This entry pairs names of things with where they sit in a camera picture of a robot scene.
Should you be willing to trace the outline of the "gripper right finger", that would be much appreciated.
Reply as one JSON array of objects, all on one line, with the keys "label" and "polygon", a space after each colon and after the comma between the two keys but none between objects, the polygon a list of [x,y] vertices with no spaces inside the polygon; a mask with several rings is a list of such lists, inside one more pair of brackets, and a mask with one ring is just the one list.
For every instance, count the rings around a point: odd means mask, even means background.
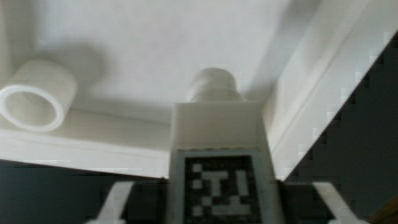
[{"label": "gripper right finger", "polygon": [[312,187],[334,216],[327,224],[369,224],[357,218],[332,183],[314,182]]}]

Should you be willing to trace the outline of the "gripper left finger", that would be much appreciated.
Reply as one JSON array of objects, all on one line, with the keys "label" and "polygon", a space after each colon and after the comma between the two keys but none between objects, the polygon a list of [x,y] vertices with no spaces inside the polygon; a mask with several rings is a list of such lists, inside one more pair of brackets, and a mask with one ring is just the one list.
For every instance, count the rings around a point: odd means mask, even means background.
[{"label": "gripper left finger", "polygon": [[133,186],[133,181],[113,183],[97,216],[85,222],[85,224],[126,224],[126,220],[121,218],[121,215]]}]

